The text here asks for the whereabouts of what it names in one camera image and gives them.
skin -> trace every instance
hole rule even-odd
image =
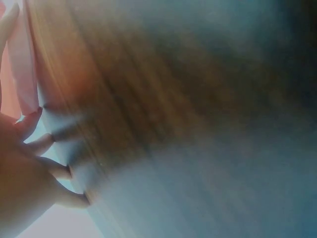
[[[18,15],[19,7],[15,4],[0,20],[1,53]],[[41,157],[54,143],[52,135],[45,134],[29,144],[23,142],[34,132],[41,114],[39,108],[17,123],[0,114],[1,238],[16,237],[56,203],[77,208],[89,206],[86,195],[73,193],[56,180],[71,178],[69,167]]]

pink cloth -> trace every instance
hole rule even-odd
[[[39,107],[34,49],[25,8],[26,0],[20,0],[18,3],[20,15],[5,47],[0,72],[1,112],[17,119],[21,113],[28,115],[36,112]],[[4,11],[5,6],[0,1],[1,16]]]

brown surface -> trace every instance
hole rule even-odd
[[[316,34],[300,7],[29,0],[46,126],[105,237],[312,237]]]

pink fabric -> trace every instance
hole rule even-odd
[[[26,0],[20,0],[18,3],[20,15],[5,47],[0,73],[1,112],[14,118],[20,118],[21,112],[23,115],[36,112],[39,107],[34,49],[25,9]],[[1,15],[4,12],[3,6],[3,2],[0,2]]]

finger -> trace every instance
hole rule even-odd
[[[51,134],[47,133],[39,139],[26,144],[35,155],[41,156],[53,145],[54,138]]]
[[[43,109],[39,108],[37,112],[25,116],[22,121],[19,121],[14,125],[16,132],[22,141],[33,134],[42,115],[42,111]]]
[[[8,40],[9,36],[11,35],[15,22],[19,15],[19,5],[15,3],[11,10],[8,13],[5,13],[5,15],[0,20],[0,53],[1,56],[3,54],[3,50],[6,44],[6,41]]]
[[[1,114],[1,117],[6,120],[7,122],[11,123],[11,124],[15,124],[17,119],[16,118],[13,118],[13,117],[10,117],[10,116],[7,116],[3,113],[0,113]]]

